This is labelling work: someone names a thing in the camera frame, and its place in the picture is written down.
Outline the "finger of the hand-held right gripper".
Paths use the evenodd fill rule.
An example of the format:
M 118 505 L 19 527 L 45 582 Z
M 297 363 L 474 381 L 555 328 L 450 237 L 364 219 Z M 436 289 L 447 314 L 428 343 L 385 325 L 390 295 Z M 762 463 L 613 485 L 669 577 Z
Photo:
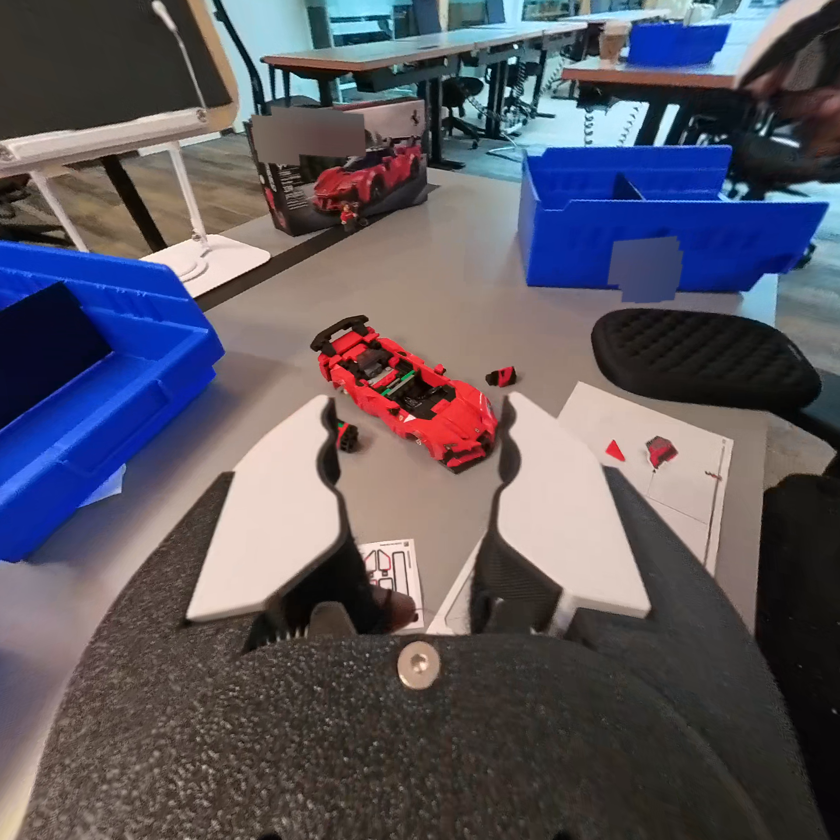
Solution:
M 805 92 L 838 83 L 839 2 L 790 1 L 765 22 L 736 72 L 736 89 Z

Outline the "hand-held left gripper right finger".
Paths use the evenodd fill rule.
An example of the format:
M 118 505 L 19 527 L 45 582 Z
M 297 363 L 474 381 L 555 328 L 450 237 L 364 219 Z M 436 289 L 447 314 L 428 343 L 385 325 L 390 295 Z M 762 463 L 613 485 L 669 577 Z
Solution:
M 468 632 L 564 634 L 580 610 L 645 619 L 651 602 L 598 458 L 519 392 L 498 433 Z

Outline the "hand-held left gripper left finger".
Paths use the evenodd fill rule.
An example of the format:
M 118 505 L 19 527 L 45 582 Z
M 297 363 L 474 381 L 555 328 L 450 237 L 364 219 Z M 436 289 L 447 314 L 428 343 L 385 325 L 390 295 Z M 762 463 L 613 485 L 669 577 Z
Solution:
M 189 623 L 256 615 L 277 631 L 307 631 L 320 605 L 336 603 L 353 631 L 388 629 L 338 488 L 336 422 L 334 400 L 316 395 L 238 462 Z

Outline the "red lego car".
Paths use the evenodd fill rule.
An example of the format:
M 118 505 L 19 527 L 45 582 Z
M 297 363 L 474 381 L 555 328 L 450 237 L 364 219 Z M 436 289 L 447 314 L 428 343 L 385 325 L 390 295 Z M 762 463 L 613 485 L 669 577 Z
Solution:
M 451 379 L 374 330 L 364 315 L 343 318 L 311 341 L 323 378 L 396 436 L 459 473 L 489 457 L 497 417 L 488 397 Z

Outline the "blue plastic bin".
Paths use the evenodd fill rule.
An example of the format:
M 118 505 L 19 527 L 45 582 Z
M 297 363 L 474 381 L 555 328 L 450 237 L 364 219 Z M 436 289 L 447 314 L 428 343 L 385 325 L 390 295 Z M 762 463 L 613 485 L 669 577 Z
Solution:
M 632 27 L 626 64 L 629 67 L 705 66 L 723 48 L 730 24 L 636 24 Z
M 110 355 L 1 433 L 2 561 L 26 559 L 215 377 L 215 329 L 167 266 L 2 243 L 2 310 L 64 283 Z
M 522 158 L 518 241 L 530 287 L 617 288 L 617 242 L 675 238 L 677 291 L 750 291 L 805 255 L 828 211 L 815 201 L 723 195 L 728 146 L 548 148 Z

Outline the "lego instruction booklet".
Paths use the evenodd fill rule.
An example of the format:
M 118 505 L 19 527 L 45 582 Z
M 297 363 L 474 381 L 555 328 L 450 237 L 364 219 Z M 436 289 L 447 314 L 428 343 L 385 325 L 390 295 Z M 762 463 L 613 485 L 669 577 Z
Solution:
M 641 499 L 643 512 L 654 513 L 654 525 L 664 525 L 714 574 L 732 457 L 729 438 L 582 382 L 555 418 L 601 462 L 617 509 L 619 501 Z M 605 455 L 613 439 L 625 463 Z M 631 543 L 631 526 L 623 526 Z M 431 634 L 469 633 L 469 589 L 480 541 L 432 621 Z

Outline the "lego set box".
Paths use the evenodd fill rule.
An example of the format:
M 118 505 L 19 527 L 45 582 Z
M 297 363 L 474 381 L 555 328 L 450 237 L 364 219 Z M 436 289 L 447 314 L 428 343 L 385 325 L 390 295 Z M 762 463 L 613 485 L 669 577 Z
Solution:
M 305 98 L 244 124 L 275 228 L 345 233 L 427 193 L 426 106 L 418 98 L 324 108 Z

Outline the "white sticker sheet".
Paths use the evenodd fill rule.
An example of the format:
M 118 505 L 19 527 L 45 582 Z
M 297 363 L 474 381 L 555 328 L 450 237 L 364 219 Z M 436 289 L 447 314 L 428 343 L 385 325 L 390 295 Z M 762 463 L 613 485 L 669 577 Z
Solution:
M 371 583 L 409 596 L 414 602 L 413 620 L 395 632 L 402 635 L 422 633 L 425 629 L 424 594 L 414 539 L 359 542 L 357 548 Z

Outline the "white paper slip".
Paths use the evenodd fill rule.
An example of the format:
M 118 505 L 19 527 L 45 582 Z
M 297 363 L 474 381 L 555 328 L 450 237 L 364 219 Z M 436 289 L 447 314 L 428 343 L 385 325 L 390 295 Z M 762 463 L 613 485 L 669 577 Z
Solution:
M 123 491 L 123 478 L 127 465 L 121 465 L 108 479 L 106 479 L 90 496 L 85 499 L 79 508 L 84 508 L 99 501 L 115 497 Z

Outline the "drink cup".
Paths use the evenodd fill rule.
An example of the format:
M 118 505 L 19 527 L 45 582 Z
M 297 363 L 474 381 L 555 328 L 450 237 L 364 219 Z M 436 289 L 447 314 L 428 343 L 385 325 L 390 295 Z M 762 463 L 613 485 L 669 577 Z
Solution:
M 610 19 L 602 24 L 598 40 L 598 56 L 606 67 L 614 67 L 620 60 L 633 23 L 627 20 Z

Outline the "black mesh chair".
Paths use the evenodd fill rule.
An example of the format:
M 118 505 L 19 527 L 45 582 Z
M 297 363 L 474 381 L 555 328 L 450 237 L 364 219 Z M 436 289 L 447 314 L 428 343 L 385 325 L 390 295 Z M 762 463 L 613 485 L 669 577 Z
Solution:
M 591 331 L 604 377 L 637 396 L 773 414 L 838 449 L 838 376 L 780 330 L 703 311 L 630 308 Z

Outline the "white stand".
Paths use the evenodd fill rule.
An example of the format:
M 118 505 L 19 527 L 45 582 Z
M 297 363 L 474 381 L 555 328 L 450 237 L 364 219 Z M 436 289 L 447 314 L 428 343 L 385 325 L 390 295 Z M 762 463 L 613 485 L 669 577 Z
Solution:
M 208 234 L 205 229 L 186 173 L 180 140 L 209 133 L 210 117 L 211 110 L 200 104 L 92 129 L 68 129 L 2 140 L 2 175 L 30 175 L 72 244 L 86 253 L 88 247 L 51 190 L 45 168 L 91 160 L 102 153 L 122 153 L 161 145 L 171 158 L 185 199 L 192 236 L 177 245 L 163 248 L 160 255 L 145 257 L 145 260 L 173 270 L 185 290 L 193 298 L 198 298 L 263 266 L 270 257 L 264 249 L 222 235 Z

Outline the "black bin divider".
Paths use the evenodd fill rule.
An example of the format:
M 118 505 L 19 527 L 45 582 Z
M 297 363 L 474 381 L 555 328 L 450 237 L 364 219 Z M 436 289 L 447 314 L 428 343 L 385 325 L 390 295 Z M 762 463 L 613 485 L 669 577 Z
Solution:
M 1 428 L 112 352 L 62 282 L 1 311 Z

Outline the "black office chair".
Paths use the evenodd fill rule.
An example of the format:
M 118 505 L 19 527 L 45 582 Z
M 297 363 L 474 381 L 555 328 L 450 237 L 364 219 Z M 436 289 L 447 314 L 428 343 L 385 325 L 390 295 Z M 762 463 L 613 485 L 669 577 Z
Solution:
M 475 150 L 480 141 L 478 128 L 465 120 L 465 105 L 476 98 L 484 89 L 484 82 L 475 77 L 447 77 L 441 82 L 441 104 L 447 115 L 442 117 L 442 131 L 448 136 L 454 130 L 471 139 L 471 149 Z

